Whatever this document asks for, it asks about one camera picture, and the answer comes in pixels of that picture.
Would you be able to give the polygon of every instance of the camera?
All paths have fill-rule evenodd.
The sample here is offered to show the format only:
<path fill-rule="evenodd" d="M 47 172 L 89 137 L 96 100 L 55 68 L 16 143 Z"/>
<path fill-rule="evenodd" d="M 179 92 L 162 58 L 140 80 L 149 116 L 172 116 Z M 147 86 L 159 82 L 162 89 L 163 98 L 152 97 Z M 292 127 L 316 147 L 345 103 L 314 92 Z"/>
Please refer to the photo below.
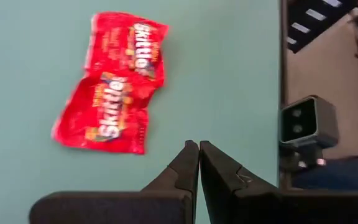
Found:
<path fill-rule="evenodd" d="M 319 164 L 321 151 L 339 140 L 335 106 L 316 95 L 284 107 L 280 129 L 281 146 L 297 152 L 306 166 Z"/>

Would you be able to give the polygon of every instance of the teal surface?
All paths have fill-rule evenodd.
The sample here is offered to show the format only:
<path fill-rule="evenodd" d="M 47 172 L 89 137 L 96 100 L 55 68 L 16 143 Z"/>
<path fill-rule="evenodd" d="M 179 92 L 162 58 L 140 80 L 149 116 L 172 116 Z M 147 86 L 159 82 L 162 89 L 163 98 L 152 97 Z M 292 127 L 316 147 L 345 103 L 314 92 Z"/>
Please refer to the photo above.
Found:
<path fill-rule="evenodd" d="M 166 85 L 150 105 L 145 156 L 50 139 L 83 76 L 90 18 L 126 11 L 170 25 Z M 0 0 L 0 223 L 27 222 L 57 190 L 139 190 L 187 139 L 208 139 L 277 183 L 278 1 Z M 197 223 L 209 223 L 199 184 Z"/>

